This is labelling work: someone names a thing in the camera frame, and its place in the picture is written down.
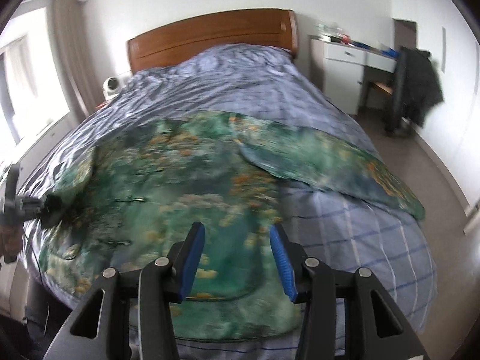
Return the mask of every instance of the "green floral blanket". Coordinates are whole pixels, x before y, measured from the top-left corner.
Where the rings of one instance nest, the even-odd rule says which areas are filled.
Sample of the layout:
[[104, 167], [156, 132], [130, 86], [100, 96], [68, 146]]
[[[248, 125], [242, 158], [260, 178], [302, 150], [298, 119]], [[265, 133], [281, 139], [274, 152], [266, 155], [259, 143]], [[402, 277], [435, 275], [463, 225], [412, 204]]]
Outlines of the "green floral blanket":
[[281, 221], [275, 178], [299, 180], [404, 210], [424, 209], [372, 155], [325, 132], [227, 112], [158, 120], [86, 151], [52, 195], [41, 269], [81, 297], [103, 269], [144, 267], [183, 240], [206, 242], [193, 289], [171, 305], [175, 335], [266, 338], [301, 321], [283, 294], [267, 230]]

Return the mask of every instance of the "bolt head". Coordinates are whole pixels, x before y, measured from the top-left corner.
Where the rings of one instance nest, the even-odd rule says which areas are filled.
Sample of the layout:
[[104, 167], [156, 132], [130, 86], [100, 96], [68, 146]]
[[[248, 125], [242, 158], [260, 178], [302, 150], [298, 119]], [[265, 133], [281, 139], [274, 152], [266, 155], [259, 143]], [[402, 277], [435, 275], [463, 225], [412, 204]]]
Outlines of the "bolt head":
[[107, 268], [105, 269], [105, 271], [103, 271], [102, 273], [102, 276], [104, 278], [112, 278], [113, 276], [115, 276], [117, 273], [117, 271], [115, 270], [115, 268]]
[[319, 264], [320, 262], [315, 257], [309, 257], [308, 259], [305, 260], [305, 265], [310, 268], [315, 268]]
[[369, 268], [362, 267], [358, 270], [358, 274], [362, 278], [369, 278], [371, 276], [371, 270]]
[[155, 265], [156, 266], [167, 266], [169, 265], [169, 258], [168, 257], [158, 257], [156, 260], [155, 260]]

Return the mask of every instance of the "black cable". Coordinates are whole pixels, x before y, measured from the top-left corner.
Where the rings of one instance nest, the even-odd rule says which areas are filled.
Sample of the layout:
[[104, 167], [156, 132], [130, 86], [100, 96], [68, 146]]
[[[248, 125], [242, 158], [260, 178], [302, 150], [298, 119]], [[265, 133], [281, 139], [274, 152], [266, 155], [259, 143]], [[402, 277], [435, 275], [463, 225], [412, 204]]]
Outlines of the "black cable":
[[[40, 269], [40, 263], [38, 262], [38, 258], [37, 258], [37, 255], [35, 254], [35, 250], [33, 248], [33, 245], [30, 242], [30, 239], [27, 237], [27, 234], [25, 233], [25, 229], [23, 229], [23, 235], [25, 236], [25, 239], [27, 241], [28, 248], [30, 248], [32, 250], [33, 257], [35, 257], [35, 262], [37, 263], [38, 273], [40, 274], [40, 283], [42, 285], [42, 288], [45, 288], [45, 286], [43, 284], [42, 270]], [[47, 306], [47, 312], [46, 312], [45, 327], [43, 329], [43, 337], [45, 337], [45, 335], [47, 334], [47, 325], [49, 323], [49, 317], [50, 317], [50, 303], [46, 299], [45, 299], [45, 302], [46, 302], [46, 306]]]

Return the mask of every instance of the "blue object on desk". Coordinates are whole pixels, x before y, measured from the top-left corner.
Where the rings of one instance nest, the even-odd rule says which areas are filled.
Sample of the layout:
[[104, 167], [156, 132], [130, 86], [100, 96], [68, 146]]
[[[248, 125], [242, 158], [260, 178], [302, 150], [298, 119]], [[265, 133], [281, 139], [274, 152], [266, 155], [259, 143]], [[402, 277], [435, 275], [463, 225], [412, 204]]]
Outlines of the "blue object on desk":
[[384, 56], [391, 56], [393, 58], [398, 58], [400, 56], [400, 53], [395, 51], [394, 49], [388, 49], [388, 50], [382, 50], [382, 54]]
[[355, 47], [360, 47], [360, 48], [362, 48], [362, 49], [366, 49], [366, 50], [370, 50], [370, 49], [371, 49], [371, 47], [370, 47], [369, 45], [367, 45], [367, 44], [365, 44], [365, 43], [362, 43], [362, 42], [355, 42], [355, 41], [353, 41], [353, 42], [352, 42], [352, 45], [354, 45]]

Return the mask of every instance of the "white cabinet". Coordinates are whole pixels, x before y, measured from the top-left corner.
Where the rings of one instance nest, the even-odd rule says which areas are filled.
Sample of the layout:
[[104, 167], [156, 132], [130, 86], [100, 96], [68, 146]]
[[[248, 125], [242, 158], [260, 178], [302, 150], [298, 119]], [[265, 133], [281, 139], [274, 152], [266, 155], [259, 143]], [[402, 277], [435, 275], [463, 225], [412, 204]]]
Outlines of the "white cabinet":
[[325, 59], [323, 66], [323, 94], [343, 112], [356, 115], [362, 91], [363, 65]]

